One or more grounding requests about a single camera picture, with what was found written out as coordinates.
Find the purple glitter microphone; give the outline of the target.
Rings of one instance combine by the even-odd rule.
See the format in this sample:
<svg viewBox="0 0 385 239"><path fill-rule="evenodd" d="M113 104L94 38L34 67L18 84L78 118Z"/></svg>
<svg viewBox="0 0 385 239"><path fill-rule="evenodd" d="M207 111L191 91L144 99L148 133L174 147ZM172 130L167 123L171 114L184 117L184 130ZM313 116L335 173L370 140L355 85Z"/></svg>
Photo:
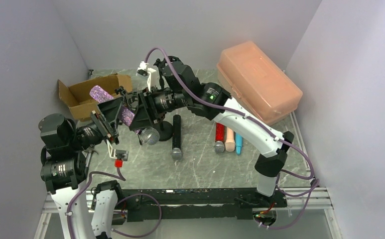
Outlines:
<svg viewBox="0 0 385 239"><path fill-rule="evenodd" d="M89 92L89 95L99 104L104 102L109 102L115 98L104 90L101 86L95 85ZM130 126L133 122L134 113L129 110L126 106L122 105L120 112L118 114L118 119L122 124ZM140 144L147 143L149 145L154 145L160 140L160 133L152 128L136 129L134 130L139 138Z"/></svg>

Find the brown cardboard box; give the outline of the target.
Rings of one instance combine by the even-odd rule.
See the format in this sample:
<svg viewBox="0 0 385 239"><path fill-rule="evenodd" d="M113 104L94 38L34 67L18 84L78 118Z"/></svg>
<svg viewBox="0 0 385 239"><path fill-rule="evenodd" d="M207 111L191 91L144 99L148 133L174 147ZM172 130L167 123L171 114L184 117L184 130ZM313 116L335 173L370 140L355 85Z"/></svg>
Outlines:
<svg viewBox="0 0 385 239"><path fill-rule="evenodd" d="M72 117L79 121L88 121L91 111L97 109L97 101L90 96L90 91L96 85L103 88L113 97L120 86L128 92L132 91L132 81L129 75L111 74L86 80L72 86L66 86L61 80L57 81L59 99L69 108Z"/></svg>

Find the black glitter microphone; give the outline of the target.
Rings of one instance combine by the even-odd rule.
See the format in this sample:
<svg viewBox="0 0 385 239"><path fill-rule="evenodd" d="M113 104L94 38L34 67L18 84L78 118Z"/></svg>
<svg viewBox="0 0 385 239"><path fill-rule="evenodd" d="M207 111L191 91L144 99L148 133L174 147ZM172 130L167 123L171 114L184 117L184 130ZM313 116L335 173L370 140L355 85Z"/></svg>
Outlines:
<svg viewBox="0 0 385 239"><path fill-rule="evenodd" d="M173 116L173 136L172 136L172 153L173 160L182 158L181 150L181 116L176 114Z"/></svg>

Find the red glitter microphone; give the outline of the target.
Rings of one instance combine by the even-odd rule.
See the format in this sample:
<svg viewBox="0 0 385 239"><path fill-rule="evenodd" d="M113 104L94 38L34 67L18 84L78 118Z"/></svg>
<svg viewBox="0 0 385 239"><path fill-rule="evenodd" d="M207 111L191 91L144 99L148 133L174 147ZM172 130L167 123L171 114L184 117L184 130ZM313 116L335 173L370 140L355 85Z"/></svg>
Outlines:
<svg viewBox="0 0 385 239"><path fill-rule="evenodd" d="M214 144L214 151L216 153L222 153L225 150L225 127L220 124L216 123L216 131L215 131L215 144Z"/></svg>

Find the pink peach microphone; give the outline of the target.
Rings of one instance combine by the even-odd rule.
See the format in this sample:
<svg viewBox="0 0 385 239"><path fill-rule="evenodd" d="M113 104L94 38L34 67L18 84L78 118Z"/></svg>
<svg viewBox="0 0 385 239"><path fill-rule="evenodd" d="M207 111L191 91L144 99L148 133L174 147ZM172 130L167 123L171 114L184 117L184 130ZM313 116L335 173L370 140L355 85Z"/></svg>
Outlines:
<svg viewBox="0 0 385 239"><path fill-rule="evenodd" d="M235 133L229 127L226 128L225 149L227 152L233 152L236 150Z"/></svg>

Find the blue microphone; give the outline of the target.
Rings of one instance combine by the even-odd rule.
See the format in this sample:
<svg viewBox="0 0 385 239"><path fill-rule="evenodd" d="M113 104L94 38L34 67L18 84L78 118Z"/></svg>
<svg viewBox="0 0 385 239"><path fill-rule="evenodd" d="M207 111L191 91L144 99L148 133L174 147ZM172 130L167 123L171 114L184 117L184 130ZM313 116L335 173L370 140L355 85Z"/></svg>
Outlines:
<svg viewBox="0 0 385 239"><path fill-rule="evenodd" d="M236 149L235 149L236 154L240 155L243 147L243 137L237 132L235 133L235 143L236 143Z"/></svg>

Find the black tripod shock-mount stand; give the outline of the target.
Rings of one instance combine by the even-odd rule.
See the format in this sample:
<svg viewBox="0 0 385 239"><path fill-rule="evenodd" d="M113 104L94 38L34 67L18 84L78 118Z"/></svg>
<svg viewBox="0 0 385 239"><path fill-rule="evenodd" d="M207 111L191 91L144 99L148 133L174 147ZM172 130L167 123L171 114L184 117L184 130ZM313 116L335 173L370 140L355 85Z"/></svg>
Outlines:
<svg viewBox="0 0 385 239"><path fill-rule="evenodd" d="M133 113L143 106L142 91L128 92L123 86L115 89L115 93L122 98L123 104Z"/></svg>

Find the black round-base clip stand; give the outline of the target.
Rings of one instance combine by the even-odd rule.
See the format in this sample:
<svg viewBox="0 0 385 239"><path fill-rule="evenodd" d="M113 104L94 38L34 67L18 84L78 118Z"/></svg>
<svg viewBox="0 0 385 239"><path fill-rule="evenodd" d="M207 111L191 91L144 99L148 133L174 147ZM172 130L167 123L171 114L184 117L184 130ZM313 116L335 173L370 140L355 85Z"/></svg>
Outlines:
<svg viewBox="0 0 385 239"><path fill-rule="evenodd" d="M153 128L159 133L159 141L168 141L173 136L173 125L165 120L158 121Z"/></svg>

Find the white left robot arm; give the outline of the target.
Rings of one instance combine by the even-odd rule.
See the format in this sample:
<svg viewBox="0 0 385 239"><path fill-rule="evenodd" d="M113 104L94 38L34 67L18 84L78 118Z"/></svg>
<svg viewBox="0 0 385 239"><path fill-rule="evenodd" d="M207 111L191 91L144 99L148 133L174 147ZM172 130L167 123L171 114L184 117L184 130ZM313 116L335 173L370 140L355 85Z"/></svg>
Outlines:
<svg viewBox="0 0 385 239"><path fill-rule="evenodd" d="M62 114L50 114L38 124L44 142L40 160L41 179L54 201L66 239L109 239L116 204L122 199L121 173L97 186L93 215L89 214L86 191L95 172L89 171L94 146L119 142L117 131L120 99L100 103L91 111L92 122L77 127Z"/></svg>

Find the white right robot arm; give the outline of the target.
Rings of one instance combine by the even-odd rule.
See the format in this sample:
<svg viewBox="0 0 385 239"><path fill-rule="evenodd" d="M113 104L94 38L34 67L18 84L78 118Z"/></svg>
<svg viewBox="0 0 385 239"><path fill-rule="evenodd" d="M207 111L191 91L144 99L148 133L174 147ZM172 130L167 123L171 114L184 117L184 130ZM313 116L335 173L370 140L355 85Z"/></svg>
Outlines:
<svg viewBox="0 0 385 239"><path fill-rule="evenodd" d="M231 128L259 151L255 170L259 174L257 192L270 197L277 185L294 134L277 131L245 110L225 89L215 83L205 83L192 91L187 87L133 92L126 105L133 111L130 130L150 128L164 119L168 112L186 107L193 114Z"/></svg>

